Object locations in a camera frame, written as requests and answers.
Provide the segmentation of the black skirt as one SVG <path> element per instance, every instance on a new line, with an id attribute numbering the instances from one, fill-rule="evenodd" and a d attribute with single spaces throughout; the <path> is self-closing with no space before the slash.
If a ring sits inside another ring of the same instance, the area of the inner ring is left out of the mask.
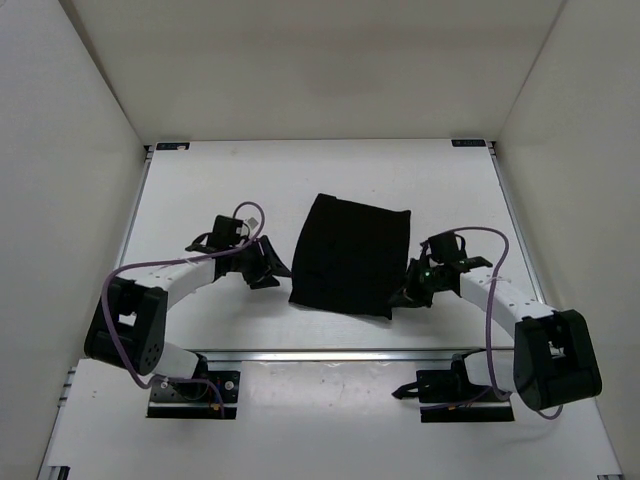
<path id="1" fill-rule="evenodd" d="M 390 320 L 408 264 L 411 212 L 320 193 L 296 243 L 289 302 Z"/>

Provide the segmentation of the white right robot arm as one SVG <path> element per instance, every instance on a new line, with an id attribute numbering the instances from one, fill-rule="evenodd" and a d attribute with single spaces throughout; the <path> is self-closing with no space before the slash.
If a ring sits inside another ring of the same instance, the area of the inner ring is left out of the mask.
<path id="1" fill-rule="evenodd" d="M 466 407 L 493 394 L 499 401 L 518 395 L 540 416 L 594 398 L 603 389 L 587 322 L 574 309 L 558 310 L 513 287 L 501 261 L 466 253 L 461 229 L 434 235 L 410 261 L 393 307 L 429 308 L 436 294 L 453 292 L 485 315 L 484 346 L 456 355 L 448 386 L 418 379 L 399 387 L 397 399 L 447 393 L 444 408 Z"/>

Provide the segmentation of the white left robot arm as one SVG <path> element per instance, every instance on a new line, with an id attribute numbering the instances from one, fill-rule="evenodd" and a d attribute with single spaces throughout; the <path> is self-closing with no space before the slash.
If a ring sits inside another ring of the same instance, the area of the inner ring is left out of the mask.
<path id="1" fill-rule="evenodd" d="M 252 290 L 277 287 L 290 270 L 276 254 L 262 223 L 219 215 L 212 230 L 186 248 L 192 255 L 169 262 L 149 262 L 145 275 L 130 279 L 119 272 L 107 281 L 84 342 L 93 360 L 126 369 L 136 378 L 173 381 L 188 398 L 208 389 L 202 355 L 165 340 L 168 311 L 198 289 L 229 273 L 242 276 Z"/>

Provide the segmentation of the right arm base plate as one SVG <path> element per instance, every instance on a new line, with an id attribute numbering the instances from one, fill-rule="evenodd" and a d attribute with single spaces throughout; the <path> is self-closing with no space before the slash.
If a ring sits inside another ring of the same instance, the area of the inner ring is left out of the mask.
<path id="1" fill-rule="evenodd" d="M 392 392 L 397 400 L 417 399 L 422 423 L 508 423 L 515 420 L 509 400 L 499 400 L 490 386 L 471 384 L 461 358 L 448 370 L 416 371 L 413 382 Z"/>

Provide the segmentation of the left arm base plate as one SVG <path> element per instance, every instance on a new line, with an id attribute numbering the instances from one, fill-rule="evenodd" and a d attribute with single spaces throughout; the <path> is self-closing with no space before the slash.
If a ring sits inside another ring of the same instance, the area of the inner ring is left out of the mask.
<path id="1" fill-rule="evenodd" d="M 200 359 L 195 377 L 207 383 L 169 382 L 154 386 L 146 416 L 151 419 L 235 420 L 241 386 L 238 368 Z"/>

